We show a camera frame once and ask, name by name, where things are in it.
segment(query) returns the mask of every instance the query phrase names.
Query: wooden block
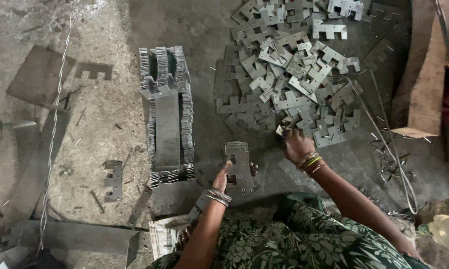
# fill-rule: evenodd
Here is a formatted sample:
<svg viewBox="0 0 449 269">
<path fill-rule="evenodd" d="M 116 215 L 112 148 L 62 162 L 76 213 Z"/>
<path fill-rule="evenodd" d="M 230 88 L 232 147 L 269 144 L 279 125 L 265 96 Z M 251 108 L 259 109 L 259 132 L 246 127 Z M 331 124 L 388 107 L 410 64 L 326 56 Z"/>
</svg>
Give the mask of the wooden block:
<svg viewBox="0 0 449 269">
<path fill-rule="evenodd" d="M 449 0 L 441 0 L 448 15 Z M 440 135 L 445 44 L 432 1 L 412 3 L 412 41 L 407 66 L 392 100 L 393 132 L 421 138 Z"/>
</svg>

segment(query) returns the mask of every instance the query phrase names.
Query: stacked metal plates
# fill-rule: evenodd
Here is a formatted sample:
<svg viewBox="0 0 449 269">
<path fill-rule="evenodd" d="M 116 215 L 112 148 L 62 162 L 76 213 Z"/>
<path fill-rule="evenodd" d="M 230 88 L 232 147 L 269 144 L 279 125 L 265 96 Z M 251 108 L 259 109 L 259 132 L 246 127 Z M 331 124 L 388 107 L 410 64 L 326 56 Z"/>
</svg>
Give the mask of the stacked metal plates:
<svg viewBox="0 0 449 269">
<path fill-rule="evenodd" d="M 183 48 L 141 48 L 139 53 L 140 92 L 150 101 L 151 187 L 193 179 L 193 102 Z"/>
<path fill-rule="evenodd" d="M 342 108 L 362 90 L 356 81 L 333 81 L 335 75 L 359 72 L 359 59 L 318 40 L 312 43 L 308 35 L 335 39 L 339 33 L 347 39 L 345 25 L 323 22 L 343 16 L 370 20 L 368 8 L 354 0 L 250 0 L 238 10 L 232 17 L 239 23 L 231 28 L 235 43 L 216 63 L 216 111 L 228 114 L 230 130 L 280 133 L 297 126 L 314 137 L 317 147 L 352 139 L 360 111 Z M 238 95 L 228 87 L 233 80 Z"/>
</svg>

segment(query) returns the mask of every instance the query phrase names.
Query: dusty floor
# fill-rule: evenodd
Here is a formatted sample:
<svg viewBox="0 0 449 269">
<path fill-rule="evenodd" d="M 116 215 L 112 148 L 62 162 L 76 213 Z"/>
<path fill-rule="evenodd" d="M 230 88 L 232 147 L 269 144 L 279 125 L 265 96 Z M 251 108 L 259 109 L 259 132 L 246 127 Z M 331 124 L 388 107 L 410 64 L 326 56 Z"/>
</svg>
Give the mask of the dusty floor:
<svg viewBox="0 0 449 269">
<path fill-rule="evenodd" d="M 228 27 L 235 25 L 235 22 L 230 16 L 241 4 L 240 0 L 131 0 L 130 3 L 126 0 L 0 1 L 0 120 L 3 122 L 45 120 L 46 110 L 8 96 L 5 92 L 33 45 L 49 46 L 63 52 L 71 10 L 78 9 L 80 15 L 71 36 L 68 56 L 77 62 L 114 66 L 112 80 L 105 81 L 101 78 L 74 78 L 76 64 L 64 84 L 64 94 L 75 90 L 76 93 L 71 100 L 72 119 L 53 170 L 51 206 L 60 215 L 51 212 L 52 216 L 84 223 L 126 224 L 131 208 L 139 197 L 138 190 L 143 189 L 148 178 L 145 119 L 138 92 L 138 47 L 183 45 L 192 77 L 194 140 L 197 168 L 202 172 L 200 180 L 203 183 L 213 179 L 223 158 L 224 144 L 241 140 L 249 143 L 254 158 L 252 161 L 261 167 L 256 198 L 293 190 L 321 190 L 291 169 L 273 136 L 234 136 L 223 124 L 225 117 L 215 114 L 215 74 L 210 67 L 214 67 L 216 60 L 223 57 L 225 45 L 231 43 Z M 398 77 L 398 70 L 393 68 L 404 66 L 406 60 L 407 40 L 398 38 L 406 34 L 405 31 L 394 34 L 391 27 L 383 25 L 385 22 L 382 20 L 374 23 L 356 24 L 357 28 L 350 30 L 351 38 L 345 42 L 343 49 L 347 56 L 362 58 L 381 37 L 398 43 L 400 54 L 383 66 L 378 79 L 383 91 L 391 94 L 392 82 L 395 83 L 395 76 Z M 367 36 L 363 37 L 365 42 L 352 38 L 352 31 L 366 31 Z M 358 79 L 365 84 L 368 77 Z M 83 110 L 84 116 L 77 126 Z M 363 131 L 359 139 L 323 149 L 322 154 L 338 173 L 355 186 L 365 187 L 367 194 L 382 201 L 386 208 L 406 207 L 401 185 L 397 181 L 381 184 L 377 152 L 366 144 L 372 139 L 370 122 L 364 114 L 362 119 Z M 402 153 L 412 153 L 409 165 L 418 175 L 414 188 L 419 202 L 423 204 L 433 199 L 449 198 L 449 163 L 442 162 L 440 139 L 431 138 L 432 144 L 424 140 L 404 140 Z M 123 182 L 130 183 L 123 185 L 123 201 L 103 203 L 103 196 L 108 191 L 103 187 L 106 176 L 103 162 L 110 159 L 125 161 L 131 148 L 123 173 Z M 15 156 L 13 132 L 5 128 L 0 139 L 0 212 L 17 180 L 17 172 L 11 169 L 17 167 Z M 60 175 L 61 171 L 68 169 L 73 169 L 73 173 Z M 91 190 L 102 202 L 104 214 L 100 213 L 94 202 Z M 138 226 L 148 228 L 145 217 L 141 218 Z M 138 252 L 132 268 L 148 266 L 152 255 L 146 232 L 140 233 Z M 66 262 L 69 268 L 119 268 L 125 262 L 124 257 L 99 253 L 54 250 L 53 254 Z M 0 262 L 4 259 L 12 265 L 19 258 L 17 253 L 6 252 L 0 255 Z"/>
</svg>

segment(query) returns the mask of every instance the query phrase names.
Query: floral print fabric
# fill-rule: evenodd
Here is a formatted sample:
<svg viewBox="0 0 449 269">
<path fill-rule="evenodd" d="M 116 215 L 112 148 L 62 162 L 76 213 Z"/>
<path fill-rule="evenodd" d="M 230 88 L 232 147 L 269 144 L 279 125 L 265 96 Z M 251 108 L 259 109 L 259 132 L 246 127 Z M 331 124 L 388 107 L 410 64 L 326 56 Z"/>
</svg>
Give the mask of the floral print fabric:
<svg viewBox="0 0 449 269">
<path fill-rule="evenodd" d="M 150 269 L 171 269 L 179 253 L 156 260 Z M 413 266 L 407 263 L 411 259 Z M 327 216 L 296 202 L 283 222 L 268 225 L 253 220 L 224 219 L 214 268 L 290 269 L 428 268 L 402 256 L 381 235 L 340 215 Z"/>
</svg>

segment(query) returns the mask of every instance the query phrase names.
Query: bangle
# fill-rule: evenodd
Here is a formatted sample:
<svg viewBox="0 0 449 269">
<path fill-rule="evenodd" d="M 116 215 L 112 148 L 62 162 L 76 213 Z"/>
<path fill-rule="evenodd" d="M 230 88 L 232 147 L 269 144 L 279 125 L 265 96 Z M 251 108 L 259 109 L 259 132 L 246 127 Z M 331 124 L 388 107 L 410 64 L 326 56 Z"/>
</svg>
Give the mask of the bangle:
<svg viewBox="0 0 449 269">
<path fill-rule="evenodd" d="M 220 203 L 222 203 L 224 206 L 228 207 L 228 203 L 226 201 L 223 201 L 222 199 L 219 199 L 218 197 L 214 196 L 214 195 L 207 195 L 206 197 L 210 197 L 213 200 L 216 200 Z"/>
<path fill-rule="evenodd" d="M 296 165 L 296 168 L 302 167 L 303 165 L 305 165 L 307 162 L 309 162 L 310 160 L 316 158 L 317 156 L 319 156 L 319 153 L 313 151 L 309 154 L 307 154 L 306 156 L 304 156 L 304 158 L 302 158 L 302 161 L 299 162 L 298 165 Z"/>
<path fill-rule="evenodd" d="M 311 172 L 309 172 L 309 173 L 308 173 L 309 178 L 312 178 L 312 175 L 313 175 L 317 170 L 319 170 L 319 168 L 321 168 L 321 167 L 323 167 L 323 166 L 325 166 L 325 165 L 327 165 L 327 164 L 319 164 L 316 168 L 314 168 Z"/>
</svg>

